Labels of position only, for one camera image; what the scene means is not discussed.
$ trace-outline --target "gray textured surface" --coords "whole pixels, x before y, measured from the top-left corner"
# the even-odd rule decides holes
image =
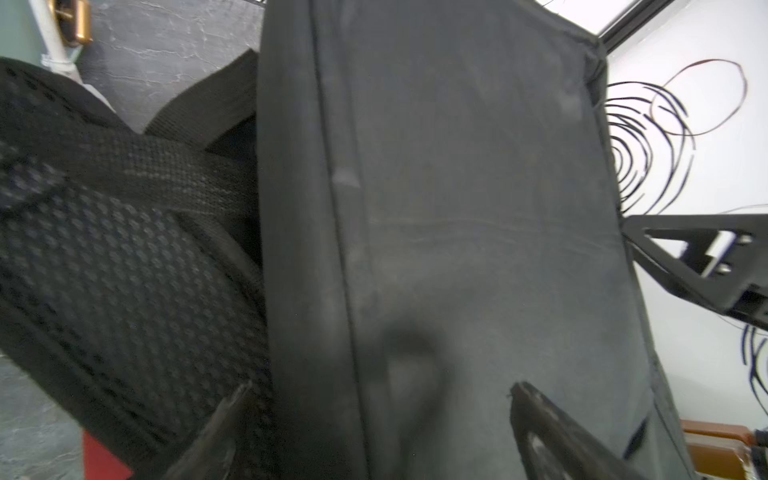
[[[244,0],[91,0],[94,43],[78,62],[135,130],[171,98],[258,49],[263,8]]]
[[[1,353],[0,478],[83,478],[80,428]]]
[[[140,131],[171,98],[258,49],[263,8],[244,0],[91,0],[78,66]],[[80,480],[77,424],[0,353],[0,480]]]

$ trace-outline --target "black webbing strap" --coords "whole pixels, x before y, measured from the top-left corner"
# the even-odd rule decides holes
[[[77,118],[43,113],[25,108],[17,98],[0,91],[0,138],[7,144],[37,157],[72,180],[115,197],[177,212],[205,215],[251,215],[257,209],[255,166],[196,150],[201,142],[209,142],[214,132],[224,132],[253,114],[255,84],[245,79],[256,77],[256,54],[246,53],[223,69],[224,74],[193,87],[182,94],[184,101],[171,102],[173,107],[153,124],[159,131],[184,142],[135,134],[125,128],[103,127]],[[30,70],[35,77],[50,72]],[[204,103],[223,97],[225,104]],[[235,98],[240,104],[235,106]],[[184,111],[188,115],[181,120]],[[200,127],[198,133],[178,128]]]
[[[248,49],[232,63],[168,102],[144,131],[201,150],[256,112],[259,56]]]

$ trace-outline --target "white wall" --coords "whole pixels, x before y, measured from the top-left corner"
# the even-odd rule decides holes
[[[611,82],[663,84],[685,65],[725,58],[742,65],[749,91],[724,126],[697,137],[687,185],[664,213],[716,214],[755,204],[765,206],[737,213],[768,213],[768,121],[763,110],[768,106],[768,2],[693,0],[682,5],[677,12],[672,8],[673,15],[654,19],[610,57]],[[693,131],[716,123],[735,105],[740,81],[734,72],[727,65],[702,65],[670,85],[690,106]],[[671,296],[643,271],[639,276],[680,415],[766,427],[768,416],[754,399],[748,367],[741,362],[741,324]],[[768,356],[761,356],[758,368],[768,379]],[[768,407],[767,397],[763,402]]]
[[[637,0],[536,0],[536,2],[597,35]]]

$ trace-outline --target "perforated black material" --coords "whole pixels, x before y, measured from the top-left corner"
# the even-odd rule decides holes
[[[0,68],[0,108],[88,118],[77,98],[57,96],[28,71]],[[173,213],[77,184],[7,140],[0,137],[0,300],[23,315],[0,319],[0,346],[2,332],[16,326],[39,335],[40,346],[54,345],[52,359],[65,356],[91,380],[76,394],[106,398],[114,405],[112,420],[136,432],[132,441],[144,442],[116,452],[134,465],[145,458],[132,452],[159,452],[195,431],[222,398],[251,381],[260,414],[241,478],[273,478],[258,267],[213,244],[201,247]],[[233,258],[247,274],[233,271]],[[24,364],[16,351],[10,355]],[[44,388],[56,382],[32,374]],[[88,407],[74,414],[82,420]],[[91,420],[88,428],[121,448],[119,433],[106,423]]]
[[[205,148],[234,125],[253,115],[259,56],[250,48],[208,79],[237,88],[211,89],[199,83],[169,101],[145,133]],[[192,121],[205,118],[205,121]]]

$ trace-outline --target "black cable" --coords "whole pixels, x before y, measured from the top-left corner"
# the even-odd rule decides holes
[[[738,69],[741,82],[737,106],[716,125],[693,132],[691,115],[668,87],[691,68],[722,62]],[[672,206],[688,184],[696,158],[696,139],[722,127],[742,107],[748,82],[741,65],[707,58],[681,68],[664,84],[620,81],[608,85],[605,101],[611,150],[621,198],[622,214],[661,214]]]
[[[744,327],[743,332],[741,333],[741,362],[746,366],[746,336],[749,334],[750,326],[747,325]]]
[[[755,382],[757,382],[757,385],[760,386],[760,389],[765,392],[766,395],[768,395],[768,389],[766,389],[765,383],[763,382],[763,378],[760,376],[760,372],[757,369],[757,357],[760,356],[760,352],[763,350],[763,347],[766,345],[766,342],[768,342],[768,339],[762,339],[760,340],[760,345],[755,349],[755,333],[757,331],[757,328],[752,326],[751,327],[751,333],[750,333],[750,388],[752,389],[752,394],[755,396],[755,400],[757,400],[757,403],[760,405],[760,408],[763,409],[763,413],[768,416],[768,410],[766,410],[766,407],[763,405],[763,401],[760,400],[760,397],[757,395],[757,389],[755,388]]]

